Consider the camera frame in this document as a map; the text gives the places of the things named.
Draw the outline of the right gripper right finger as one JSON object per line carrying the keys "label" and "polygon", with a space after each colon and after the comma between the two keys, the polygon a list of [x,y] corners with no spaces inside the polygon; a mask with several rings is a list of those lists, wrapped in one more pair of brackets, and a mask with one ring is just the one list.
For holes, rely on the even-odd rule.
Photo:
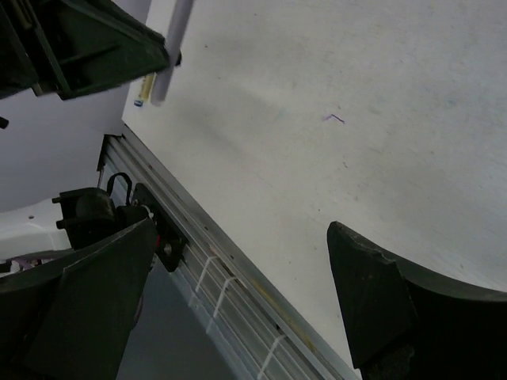
{"label": "right gripper right finger", "polygon": [[424,268],[339,222],[326,240],[350,355],[363,378],[505,378],[504,292]]}

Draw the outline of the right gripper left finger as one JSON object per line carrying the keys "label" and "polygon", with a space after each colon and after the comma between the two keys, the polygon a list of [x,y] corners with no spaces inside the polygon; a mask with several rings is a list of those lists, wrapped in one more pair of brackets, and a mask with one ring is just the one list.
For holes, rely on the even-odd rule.
{"label": "right gripper left finger", "polygon": [[1,279],[3,379],[114,379],[150,271],[138,223]]}

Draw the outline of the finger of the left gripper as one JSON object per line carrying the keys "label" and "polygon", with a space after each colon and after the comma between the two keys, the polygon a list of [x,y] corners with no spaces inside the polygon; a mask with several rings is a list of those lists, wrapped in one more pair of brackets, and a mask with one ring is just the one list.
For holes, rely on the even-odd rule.
{"label": "finger of the left gripper", "polygon": [[112,1],[3,1],[1,97],[63,100],[121,86],[170,64],[164,37]]}

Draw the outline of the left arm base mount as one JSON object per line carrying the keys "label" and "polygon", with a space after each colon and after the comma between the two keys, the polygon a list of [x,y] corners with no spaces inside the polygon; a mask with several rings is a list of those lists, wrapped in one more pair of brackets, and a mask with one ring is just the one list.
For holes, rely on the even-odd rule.
{"label": "left arm base mount", "polygon": [[176,222],[143,183],[124,172],[114,173],[106,188],[61,192],[51,200],[62,217],[56,228],[65,230],[71,247],[82,249],[141,222],[150,230],[148,246],[167,272],[175,272],[189,243]]}

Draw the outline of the purple marker pen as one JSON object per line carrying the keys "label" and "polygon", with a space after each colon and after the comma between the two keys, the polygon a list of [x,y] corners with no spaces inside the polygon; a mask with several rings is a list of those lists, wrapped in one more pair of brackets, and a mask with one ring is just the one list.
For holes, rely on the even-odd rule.
{"label": "purple marker pen", "polygon": [[151,89],[151,103],[160,106],[165,100],[170,87],[173,70],[181,53],[181,44],[193,10],[193,0],[177,0],[166,34],[165,48],[169,56],[169,66],[159,71]]}

